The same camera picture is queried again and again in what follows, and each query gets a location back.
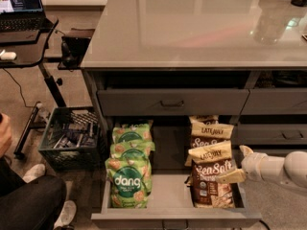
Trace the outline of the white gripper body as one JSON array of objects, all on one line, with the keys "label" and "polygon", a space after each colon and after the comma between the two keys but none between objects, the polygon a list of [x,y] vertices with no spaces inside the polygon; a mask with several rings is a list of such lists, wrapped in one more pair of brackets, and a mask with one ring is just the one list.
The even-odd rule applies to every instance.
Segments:
[{"label": "white gripper body", "polygon": [[260,165],[263,159],[267,157],[267,154],[254,152],[247,155],[241,162],[242,169],[248,180],[262,181],[262,174]]}]

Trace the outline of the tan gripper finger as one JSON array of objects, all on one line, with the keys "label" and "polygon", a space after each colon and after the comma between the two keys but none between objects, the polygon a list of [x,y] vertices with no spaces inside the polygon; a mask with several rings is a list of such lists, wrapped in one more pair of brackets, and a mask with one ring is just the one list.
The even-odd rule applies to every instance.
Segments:
[{"label": "tan gripper finger", "polygon": [[242,169],[229,170],[216,177],[216,181],[221,184],[239,183],[246,180],[246,175]]},{"label": "tan gripper finger", "polygon": [[253,150],[252,150],[250,147],[248,147],[248,146],[240,145],[240,146],[239,146],[239,149],[240,149],[241,153],[242,153],[245,157],[247,157],[248,155],[253,154]]}]

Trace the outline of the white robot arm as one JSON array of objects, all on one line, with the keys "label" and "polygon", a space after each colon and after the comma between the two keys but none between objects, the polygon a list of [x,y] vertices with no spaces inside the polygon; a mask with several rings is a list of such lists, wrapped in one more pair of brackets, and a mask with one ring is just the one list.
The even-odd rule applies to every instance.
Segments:
[{"label": "white robot arm", "polygon": [[241,168],[231,168],[222,172],[216,177],[218,183],[265,181],[290,192],[307,195],[307,153],[305,151],[293,151],[285,157],[255,152],[244,145],[240,146],[240,151],[244,156]]}]

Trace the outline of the person's hand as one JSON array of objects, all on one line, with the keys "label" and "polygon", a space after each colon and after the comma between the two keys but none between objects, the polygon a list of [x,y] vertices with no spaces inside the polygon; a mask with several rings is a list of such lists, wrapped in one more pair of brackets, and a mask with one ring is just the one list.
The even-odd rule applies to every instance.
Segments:
[{"label": "person's hand", "polygon": [[3,157],[12,144],[11,119],[8,115],[2,115],[0,123],[0,157]]}]

